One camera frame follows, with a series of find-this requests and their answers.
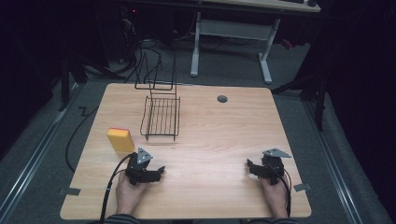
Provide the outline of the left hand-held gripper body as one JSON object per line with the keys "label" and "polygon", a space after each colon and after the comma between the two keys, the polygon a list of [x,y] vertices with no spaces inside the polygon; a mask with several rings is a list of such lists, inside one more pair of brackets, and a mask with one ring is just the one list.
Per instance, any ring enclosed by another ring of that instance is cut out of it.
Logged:
{"label": "left hand-held gripper body", "polygon": [[146,178],[148,175],[157,174],[157,171],[147,170],[152,158],[153,156],[142,147],[130,155],[125,174],[129,177],[132,185],[147,183]]}

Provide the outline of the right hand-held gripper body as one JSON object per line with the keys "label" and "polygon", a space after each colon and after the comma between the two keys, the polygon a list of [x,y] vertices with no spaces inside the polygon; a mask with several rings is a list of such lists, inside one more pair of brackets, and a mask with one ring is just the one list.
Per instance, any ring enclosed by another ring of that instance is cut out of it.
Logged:
{"label": "right hand-held gripper body", "polygon": [[264,150],[262,154],[262,173],[260,177],[268,179],[271,185],[275,185],[285,172],[282,159],[290,158],[290,154],[278,148]]}

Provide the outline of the yellow sponge with red layer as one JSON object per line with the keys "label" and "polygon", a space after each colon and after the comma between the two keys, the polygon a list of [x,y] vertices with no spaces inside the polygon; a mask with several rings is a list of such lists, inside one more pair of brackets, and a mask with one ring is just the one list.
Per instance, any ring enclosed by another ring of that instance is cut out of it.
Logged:
{"label": "yellow sponge with red layer", "polygon": [[115,151],[134,151],[134,141],[128,129],[109,128],[107,130],[106,136]]}

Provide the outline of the black wire rack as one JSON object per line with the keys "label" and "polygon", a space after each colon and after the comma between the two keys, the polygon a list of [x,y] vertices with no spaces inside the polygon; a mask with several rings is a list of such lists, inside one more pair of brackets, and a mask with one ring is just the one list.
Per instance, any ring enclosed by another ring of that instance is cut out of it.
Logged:
{"label": "black wire rack", "polygon": [[136,73],[134,88],[144,91],[145,97],[140,134],[147,140],[150,137],[172,137],[179,134],[180,97],[177,94],[176,60],[173,60],[172,73],[167,81],[160,81],[162,57],[157,64],[149,67],[147,54],[144,53],[141,66]]}

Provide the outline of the person's left hand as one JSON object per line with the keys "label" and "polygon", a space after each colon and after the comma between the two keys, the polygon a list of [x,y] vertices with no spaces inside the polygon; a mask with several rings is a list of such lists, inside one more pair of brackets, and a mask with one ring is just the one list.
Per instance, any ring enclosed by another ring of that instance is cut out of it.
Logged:
{"label": "person's left hand", "polygon": [[121,172],[116,187],[117,214],[131,215],[142,199],[148,183],[130,183],[130,178]]}

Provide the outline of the person's right hand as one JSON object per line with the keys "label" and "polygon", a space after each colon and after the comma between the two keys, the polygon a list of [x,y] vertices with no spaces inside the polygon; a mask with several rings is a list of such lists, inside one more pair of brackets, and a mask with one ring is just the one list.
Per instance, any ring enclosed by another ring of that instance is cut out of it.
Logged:
{"label": "person's right hand", "polygon": [[268,179],[261,178],[263,198],[269,206],[273,218],[288,218],[287,211],[287,188],[278,181],[272,185]]}

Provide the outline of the black stand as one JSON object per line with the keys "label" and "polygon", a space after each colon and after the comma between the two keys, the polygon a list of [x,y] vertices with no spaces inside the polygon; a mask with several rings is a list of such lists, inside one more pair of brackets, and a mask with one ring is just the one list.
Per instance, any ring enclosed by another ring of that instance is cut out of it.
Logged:
{"label": "black stand", "polygon": [[325,109],[325,92],[329,76],[329,65],[323,62],[315,71],[309,72],[304,77],[294,79],[285,85],[271,90],[272,94],[280,94],[286,90],[301,89],[300,99],[302,101],[316,100],[314,120],[317,128],[322,132],[323,111]]}
{"label": "black stand", "polygon": [[76,54],[67,54],[62,60],[61,111],[66,109],[71,99],[70,77],[73,77],[77,84],[85,84],[88,80],[83,61]]}

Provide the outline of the white-legged desk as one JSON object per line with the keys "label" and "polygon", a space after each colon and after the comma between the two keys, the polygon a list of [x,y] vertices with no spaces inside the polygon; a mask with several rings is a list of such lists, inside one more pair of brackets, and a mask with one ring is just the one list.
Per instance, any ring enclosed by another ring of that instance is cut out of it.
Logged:
{"label": "white-legged desk", "polygon": [[[272,12],[285,12],[287,14],[302,13],[304,15],[313,13],[317,15],[321,11],[321,7],[319,5],[310,7],[307,1],[308,0],[196,0],[196,3],[198,7],[246,7],[247,9],[265,9]],[[263,80],[266,84],[271,84],[272,77],[268,67],[267,57],[281,22],[280,17],[276,16],[272,24],[262,25],[257,22],[202,19],[201,13],[201,9],[196,13],[194,49],[191,58],[191,76],[197,77],[199,74],[200,37],[202,35],[231,37],[264,41],[266,43],[266,46],[258,54],[258,58],[262,69]]]}

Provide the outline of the metal floor rail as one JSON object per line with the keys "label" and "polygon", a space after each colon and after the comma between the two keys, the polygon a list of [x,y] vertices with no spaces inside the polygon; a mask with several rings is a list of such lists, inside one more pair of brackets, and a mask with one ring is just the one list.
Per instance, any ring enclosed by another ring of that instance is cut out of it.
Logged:
{"label": "metal floor rail", "polygon": [[325,160],[328,173],[332,179],[334,188],[338,195],[338,198],[344,208],[346,217],[349,224],[363,224],[361,219],[361,214],[353,200],[349,187],[343,178],[340,168],[332,154],[330,145],[326,139],[325,134],[318,128],[315,120],[315,111],[311,103],[303,102],[304,110],[310,119],[311,126],[314,128],[317,139],[320,144],[320,151],[322,157]]}
{"label": "metal floor rail", "polygon": [[71,224],[60,216],[65,196],[58,192],[69,188],[86,141],[86,90],[74,84],[61,111],[57,85],[0,161],[0,224]]}

